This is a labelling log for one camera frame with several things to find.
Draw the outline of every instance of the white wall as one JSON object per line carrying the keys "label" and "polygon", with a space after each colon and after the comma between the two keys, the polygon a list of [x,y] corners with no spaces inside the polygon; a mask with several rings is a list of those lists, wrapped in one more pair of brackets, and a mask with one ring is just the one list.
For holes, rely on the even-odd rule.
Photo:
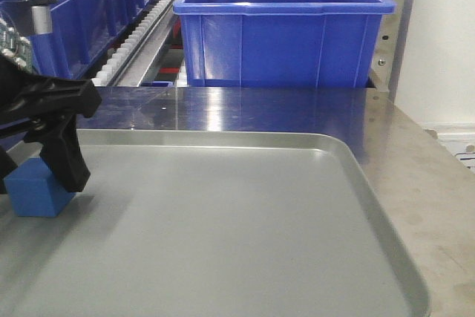
{"label": "white wall", "polygon": [[475,0],[414,0],[395,102],[426,127],[475,127]]}

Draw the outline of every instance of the metal table surface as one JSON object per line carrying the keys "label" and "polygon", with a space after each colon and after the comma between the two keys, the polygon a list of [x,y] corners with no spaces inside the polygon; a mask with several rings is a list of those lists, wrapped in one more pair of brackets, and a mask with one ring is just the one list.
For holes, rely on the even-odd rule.
{"label": "metal table surface", "polygon": [[475,316],[475,176],[365,90],[100,88],[81,128],[328,134],[353,151],[427,281],[432,316]]}

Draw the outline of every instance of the metal frame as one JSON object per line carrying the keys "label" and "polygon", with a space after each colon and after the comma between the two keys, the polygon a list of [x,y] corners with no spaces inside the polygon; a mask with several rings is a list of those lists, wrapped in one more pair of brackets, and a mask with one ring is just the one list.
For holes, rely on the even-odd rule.
{"label": "metal frame", "polygon": [[380,91],[391,92],[394,98],[404,54],[407,27],[413,0],[395,0],[393,15],[385,16],[371,64],[370,77]]}

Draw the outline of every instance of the tray rim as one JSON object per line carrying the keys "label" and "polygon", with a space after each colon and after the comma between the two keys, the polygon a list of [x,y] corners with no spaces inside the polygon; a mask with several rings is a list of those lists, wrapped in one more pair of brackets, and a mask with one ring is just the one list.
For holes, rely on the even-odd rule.
{"label": "tray rim", "polygon": [[[339,161],[355,190],[368,223],[410,305],[410,317],[430,316],[431,298],[427,284],[383,210],[363,169],[342,140],[325,134],[268,131],[78,129],[77,133],[81,146],[300,149],[331,154]],[[220,145],[213,142],[218,139],[221,141]],[[40,149],[41,145],[38,143],[20,142],[8,150],[8,153],[20,164],[38,154]]]}

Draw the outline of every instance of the robotic arm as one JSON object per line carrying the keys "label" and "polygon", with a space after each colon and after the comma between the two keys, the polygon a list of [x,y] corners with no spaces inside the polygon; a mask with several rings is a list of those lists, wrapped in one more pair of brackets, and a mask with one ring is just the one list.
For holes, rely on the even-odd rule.
{"label": "robotic arm", "polygon": [[[68,192],[81,192],[91,173],[76,134],[76,115],[89,118],[101,103],[92,81],[58,79],[24,72],[0,55],[0,139],[26,131],[26,143],[43,145],[40,157]],[[3,178],[16,164],[0,147]]]}

